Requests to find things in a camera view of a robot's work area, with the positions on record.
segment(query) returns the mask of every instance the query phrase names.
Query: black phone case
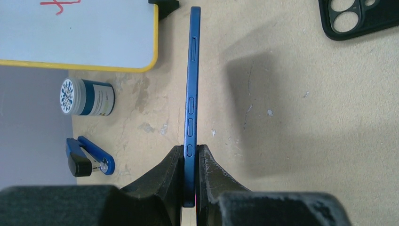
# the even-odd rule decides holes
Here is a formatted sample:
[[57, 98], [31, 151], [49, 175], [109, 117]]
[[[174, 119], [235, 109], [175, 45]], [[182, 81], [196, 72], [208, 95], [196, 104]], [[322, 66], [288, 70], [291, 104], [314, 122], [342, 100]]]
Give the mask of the black phone case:
[[[319, 0], [321, 24], [324, 33], [332, 40], [341, 41], [399, 25], [399, 0], [376, 0], [371, 6], [366, 0], [355, 0], [348, 9], [336, 12], [331, 8], [332, 0]], [[347, 32], [334, 28], [334, 21], [344, 12], [358, 15], [358, 23]]]

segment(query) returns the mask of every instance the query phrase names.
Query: yellow frame border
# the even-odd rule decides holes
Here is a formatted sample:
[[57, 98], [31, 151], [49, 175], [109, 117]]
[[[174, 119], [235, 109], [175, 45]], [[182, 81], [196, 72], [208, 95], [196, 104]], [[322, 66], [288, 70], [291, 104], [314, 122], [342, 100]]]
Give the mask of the yellow frame border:
[[70, 70], [91, 70], [91, 71], [108, 71], [108, 72], [132, 72], [142, 73], [154, 67], [158, 60], [158, 5], [154, 4], [154, 53], [152, 61], [149, 65], [143, 68], [129, 68], [129, 67], [109, 67], [109, 66], [94, 66], [94, 65], [74, 65], [74, 64], [58, 64], [58, 63], [44, 63], [31, 61], [17, 61], [17, 60], [1, 60], [0, 65], [6, 66], [20, 66], [20, 67], [45, 67], [57, 69]]

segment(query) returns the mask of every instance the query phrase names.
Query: stain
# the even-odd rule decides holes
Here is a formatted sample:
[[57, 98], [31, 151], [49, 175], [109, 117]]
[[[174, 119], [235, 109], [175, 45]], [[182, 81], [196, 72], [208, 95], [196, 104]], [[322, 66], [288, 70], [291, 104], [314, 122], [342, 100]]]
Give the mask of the stain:
[[302, 98], [307, 98], [308, 95], [309, 95], [309, 92], [306, 92], [306, 93], [305, 93], [305, 96], [303, 96]]
[[137, 100], [135, 104], [135, 109], [139, 113], [144, 111], [145, 106], [148, 103], [148, 87], [150, 86], [150, 79], [143, 75], [143, 77], [136, 82], [133, 86], [133, 94], [137, 93]]
[[118, 170], [119, 176], [127, 176], [130, 175], [130, 170], [128, 169], [128, 165], [125, 164], [125, 168], [123, 170]]
[[251, 95], [251, 73], [252, 73], [252, 68], [254, 67], [254, 62], [252, 62], [251, 68], [249, 69], [249, 76], [248, 76], [248, 96]]
[[247, 110], [247, 112], [245, 112], [245, 117], [244, 117], [244, 131], [245, 131], [245, 127], [246, 127], [246, 125], [247, 125], [247, 115], [248, 115], [248, 112], [251, 111], [251, 109], [252, 109], [252, 105], [250, 105], [249, 108], [248, 108], [248, 110]]
[[165, 135], [168, 132], [168, 123], [169, 123], [169, 119], [166, 120], [165, 124], [163, 124], [160, 133], [161, 135]]
[[123, 91], [122, 85], [126, 84], [126, 82], [130, 79], [132, 79], [132, 75], [129, 74], [124, 74], [123, 76], [117, 75], [109, 83], [112, 84], [113, 88], [116, 89], [116, 91]]
[[183, 17], [189, 17], [190, 14], [191, 14], [191, 12], [185, 13], [185, 14], [183, 15]]
[[179, 114], [177, 115], [177, 140], [179, 139], [179, 133], [180, 133], [180, 106], [179, 106]]
[[138, 128], [143, 129], [147, 133], [153, 133], [155, 131], [155, 129], [148, 122], [143, 122]]

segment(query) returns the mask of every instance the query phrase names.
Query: gray surface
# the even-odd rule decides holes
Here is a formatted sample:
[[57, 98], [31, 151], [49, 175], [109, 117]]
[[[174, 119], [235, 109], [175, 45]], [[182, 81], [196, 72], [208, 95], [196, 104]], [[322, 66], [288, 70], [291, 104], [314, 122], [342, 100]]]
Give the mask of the gray surface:
[[65, 155], [72, 120], [59, 104], [67, 74], [0, 66], [0, 189], [76, 184]]

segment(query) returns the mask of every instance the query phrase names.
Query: red marker writing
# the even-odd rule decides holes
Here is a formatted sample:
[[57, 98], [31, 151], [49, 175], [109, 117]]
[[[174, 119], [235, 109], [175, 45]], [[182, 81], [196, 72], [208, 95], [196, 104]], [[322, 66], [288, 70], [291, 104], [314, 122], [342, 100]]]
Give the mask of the red marker writing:
[[48, 2], [41, 2], [41, 5], [57, 5], [60, 8], [60, 11], [58, 13], [56, 13], [56, 15], [60, 15], [63, 11], [64, 8], [62, 5], [64, 4], [68, 4], [71, 5], [73, 3], [80, 3], [80, 0], [76, 0], [76, 1], [57, 1], [57, 0], [53, 0], [53, 1], [48, 1]]

